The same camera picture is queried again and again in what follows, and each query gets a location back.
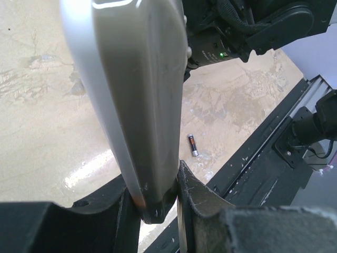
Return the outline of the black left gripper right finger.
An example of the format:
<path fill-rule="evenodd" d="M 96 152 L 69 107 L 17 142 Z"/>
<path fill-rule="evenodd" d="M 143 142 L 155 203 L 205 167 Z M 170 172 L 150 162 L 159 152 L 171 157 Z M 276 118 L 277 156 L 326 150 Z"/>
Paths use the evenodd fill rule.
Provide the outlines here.
<path fill-rule="evenodd" d="M 336 211 L 235 206 L 184 161 L 177 186 L 180 252 L 336 252 Z"/>

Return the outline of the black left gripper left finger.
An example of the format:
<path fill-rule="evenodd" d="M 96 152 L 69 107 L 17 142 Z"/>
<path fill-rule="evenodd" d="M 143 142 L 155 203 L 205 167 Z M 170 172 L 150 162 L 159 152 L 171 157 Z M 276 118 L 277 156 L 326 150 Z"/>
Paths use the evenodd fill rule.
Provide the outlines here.
<path fill-rule="evenodd" d="M 70 208 L 2 202 L 1 252 L 137 252 L 140 217 L 122 176 Z"/>

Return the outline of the grey beige remote control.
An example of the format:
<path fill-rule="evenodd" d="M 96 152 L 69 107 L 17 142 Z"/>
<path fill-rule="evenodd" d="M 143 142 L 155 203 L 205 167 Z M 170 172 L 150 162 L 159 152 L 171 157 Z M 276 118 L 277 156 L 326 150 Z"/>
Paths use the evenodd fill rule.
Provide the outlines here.
<path fill-rule="evenodd" d="M 147 224 L 175 203 L 189 48 L 181 1 L 60 1 L 64 35 Z"/>

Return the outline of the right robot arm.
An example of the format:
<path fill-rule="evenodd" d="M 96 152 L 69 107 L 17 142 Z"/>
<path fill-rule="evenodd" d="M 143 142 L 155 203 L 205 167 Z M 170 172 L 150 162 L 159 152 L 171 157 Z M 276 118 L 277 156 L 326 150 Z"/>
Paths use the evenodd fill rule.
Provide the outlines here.
<path fill-rule="evenodd" d="M 184 1 L 193 50 L 188 70 L 281 48 L 327 30 L 336 1 Z M 336 211 L 294 207 L 317 166 L 313 145 L 336 142 L 336 90 L 301 80 L 203 184 L 177 175 L 178 252 L 336 252 Z"/>

